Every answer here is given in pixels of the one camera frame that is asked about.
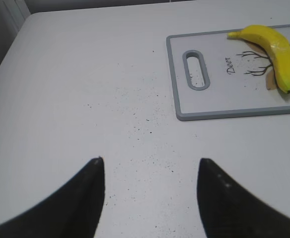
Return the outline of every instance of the table surface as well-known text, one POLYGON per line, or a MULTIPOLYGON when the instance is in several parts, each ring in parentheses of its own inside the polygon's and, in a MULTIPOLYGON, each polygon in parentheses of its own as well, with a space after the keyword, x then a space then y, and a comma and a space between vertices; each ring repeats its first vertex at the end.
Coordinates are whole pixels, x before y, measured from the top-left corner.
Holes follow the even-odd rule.
POLYGON ((0 66, 0 223, 97 156, 106 175, 97 238, 204 238, 196 200, 201 157, 290 216, 290 115, 175 116, 166 37, 249 24, 290 24, 290 1, 30 16, 0 66))

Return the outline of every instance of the deer text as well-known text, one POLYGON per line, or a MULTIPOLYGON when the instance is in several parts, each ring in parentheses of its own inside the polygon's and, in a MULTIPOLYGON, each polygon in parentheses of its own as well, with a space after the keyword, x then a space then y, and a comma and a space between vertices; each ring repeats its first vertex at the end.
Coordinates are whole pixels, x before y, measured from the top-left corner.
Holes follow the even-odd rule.
POLYGON ((231 59, 230 58, 225 58, 225 62, 226 62, 226 66, 227 66, 227 68, 226 68, 227 74, 233 74, 233 73, 235 73, 235 70, 233 68, 231 59))

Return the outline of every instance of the banana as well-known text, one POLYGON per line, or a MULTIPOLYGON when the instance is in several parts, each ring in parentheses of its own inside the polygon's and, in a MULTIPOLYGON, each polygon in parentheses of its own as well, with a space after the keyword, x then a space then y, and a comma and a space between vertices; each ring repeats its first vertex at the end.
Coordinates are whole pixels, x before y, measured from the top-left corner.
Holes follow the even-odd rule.
POLYGON ((229 32, 228 38, 260 45, 271 59, 279 88, 290 93, 290 43, 286 37, 270 27, 250 25, 241 31, 229 32))

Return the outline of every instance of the white cutting board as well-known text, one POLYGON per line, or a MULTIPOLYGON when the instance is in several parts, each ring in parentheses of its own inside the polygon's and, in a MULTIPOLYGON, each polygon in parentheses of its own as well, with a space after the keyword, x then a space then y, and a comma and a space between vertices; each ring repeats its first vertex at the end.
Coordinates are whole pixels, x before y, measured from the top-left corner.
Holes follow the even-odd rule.
MULTIPOLYGON (((290 42, 290 25, 275 28, 290 42)), ((276 88, 267 55, 256 45, 227 39, 229 31, 167 37, 177 118, 199 120, 290 113, 290 94, 276 88), (204 90, 192 89, 187 82, 183 57, 190 51, 203 55, 210 80, 204 90)))

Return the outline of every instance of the deer illustration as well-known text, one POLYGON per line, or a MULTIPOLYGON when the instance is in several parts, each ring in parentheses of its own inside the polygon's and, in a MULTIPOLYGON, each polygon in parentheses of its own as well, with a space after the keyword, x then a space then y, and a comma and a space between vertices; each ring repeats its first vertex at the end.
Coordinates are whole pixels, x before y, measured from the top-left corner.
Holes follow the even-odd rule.
POLYGON ((245 56, 253 56, 254 59, 257 58, 263 58, 268 60, 268 65, 264 67, 258 67, 258 71, 251 71, 248 70, 244 74, 251 74, 252 76, 261 76, 264 75, 268 70, 269 72, 266 75, 266 88, 267 90, 273 90, 277 88, 275 76, 274 76, 274 70, 272 62, 270 61, 270 58, 266 54, 266 52, 259 46, 253 44, 253 43, 246 43, 252 51, 244 51, 241 54, 237 54, 237 56, 245 57, 245 56))

